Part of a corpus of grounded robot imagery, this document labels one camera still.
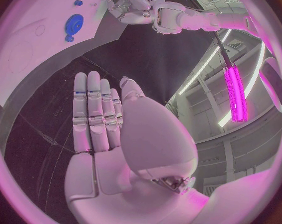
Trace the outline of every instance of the blue knob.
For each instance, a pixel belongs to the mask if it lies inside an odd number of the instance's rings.
[[[75,1],[75,5],[76,5],[76,6],[82,6],[82,5],[83,5],[83,1],[76,0],[76,1]]]
[[[67,35],[67,36],[65,37],[65,40],[68,41],[68,42],[73,42],[74,39],[75,39],[75,38],[74,38],[72,35]]]

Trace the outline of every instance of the led light strip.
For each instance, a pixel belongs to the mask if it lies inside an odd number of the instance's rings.
[[[230,32],[232,31],[232,29],[229,29],[227,31],[227,33],[225,34],[225,36],[223,37],[223,39],[221,40],[221,42],[224,42],[228,35],[230,34]],[[194,82],[194,80],[198,77],[199,74],[201,74],[201,72],[205,69],[205,67],[208,65],[208,63],[211,61],[211,59],[214,57],[214,55],[217,53],[217,51],[219,50],[219,46],[214,50],[214,52],[212,53],[212,55],[207,59],[207,61],[204,63],[204,65],[199,69],[199,71],[194,75],[194,77],[186,84],[186,86],[184,86],[184,88],[179,92],[179,95],[181,95],[184,91],[186,91],[186,89]]]
[[[248,83],[248,86],[246,87],[246,89],[244,91],[245,98],[247,98],[247,96],[251,92],[251,90],[252,90],[252,88],[253,88],[253,86],[254,86],[257,78],[258,78],[259,69],[261,68],[261,65],[262,65],[262,62],[263,62],[263,59],[264,59],[264,54],[265,54],[265,44],[264,44],[264,42],[262,42],[261,50],[260,50],[260,56],[259,56],[256,68],[255,68],[255,71],[254,71],[254,73],[251,77],[250,82]],[[228,114],[226,114],[226,116],[218,124],[221,127],[224,127],[230,119],[231,119],[231,111],[229,111]]]

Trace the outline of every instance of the robotic arm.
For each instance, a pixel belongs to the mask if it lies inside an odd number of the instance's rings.
[[[221,28],[245,30],[258,36],[248,14],[198,12],[180,3],[165,0],[108,0],[108,10],[120,22],[148,24],[162,34],[186,30],[218,31]]]

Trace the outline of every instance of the black floor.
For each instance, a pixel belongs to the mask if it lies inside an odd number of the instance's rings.
[[[64,178],[74,154],[72,100],[78,72],[96,70],[111,87],[119,81],[84,57],[56,72],[30,98],[14,122],[5,161],[26,195],[61,224],[77,223],[64,196]]]

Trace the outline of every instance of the pink glowing light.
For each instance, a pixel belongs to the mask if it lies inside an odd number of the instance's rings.
[[[232,121],[247,121],[248,114],[244,89],[237,67],[229,67],[224,75],[229,93]]]

